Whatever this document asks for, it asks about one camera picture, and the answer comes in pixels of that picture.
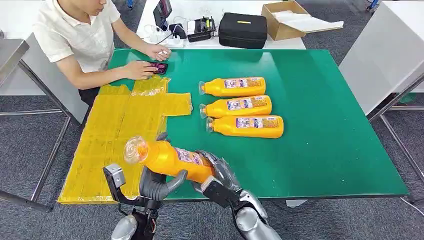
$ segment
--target bottle cap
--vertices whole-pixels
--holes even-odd
[[[205,119],[208,116],[208,113],[206,112],[206,105],[203,103],[200,103],[199,109],[200,109],[200,117],[202,119]]]
[[[144,161],[149,154],[149,144],[141,136],[131,137],[125,144],[123,158],[129,164]]]
[[[203,81],[199,82],[199,94],[200,95],[205,94],[205,83]]]
[[[206,132],[212,133],[214,131],[214,120],[211,117],[206,118]]]

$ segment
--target bottle label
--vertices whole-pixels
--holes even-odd
[[[261,81],[259,77],[242,77],[242,78],[229,78],[224,80],[226,89],[247,88],[260,86]]]
[[[240,109],[251,109],[267,105],[265,97],[263,96],[254,96],[254,97],[245,97],[236,100],[229,100],[226,102],[228,110],[240,110]]]
[[[205,166],[203,157],[195,152],[187,151],[178,147],[174,147],[178,155],[178,159],[192,164]]]
[[[239,129],[255,128],[278,128],[278,119],[273,116],[269,117],[237,117],[235,126]]]

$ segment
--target white shirt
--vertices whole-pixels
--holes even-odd
[[[111,0],[103,7],[97,16],[90,16],[90,25],[66,14],[58,0],[41,4],[33,32],[51,63],[74,55],[84,73],[107,69],[115,49],[112,23],[121,14]]]

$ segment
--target man's arm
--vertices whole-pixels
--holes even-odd
[[[159,60],[166,60],[170,54],[171,50],[162,45],[150,44],[143,41],[137,34],[131,31],[121,18],[118,18],[115,22],[112,22],[112,28],[118,37],[129,47],[146,54],[147,56]]]
[[[74,55],[67,56],[56,62],[60,71],[78,89],[92,89],[109,84],[113,81],[129,78],[134,80],[147,79],[158,69],[151,67],[150,63],[132,61],[125,66],[113,68],[107,71],[83,72]]]

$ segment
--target green table mat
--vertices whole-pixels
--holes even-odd
[[[147,60],[118,49],[110,67]],[[191,115],[169,117],[173,146],[223,157],[243,188],[259,198],[387,197],[408,190],[327,50],[178,49],[166,76],[169,93],[191,93]],[[206,132],[200,103],[219,99],[199,95],[199,81],[261,76],[272,115],[284,120],[278,139],[224,136]],[[122,79],[113,83],[134,81]],[[204,197],[188,181],[168,200]]]

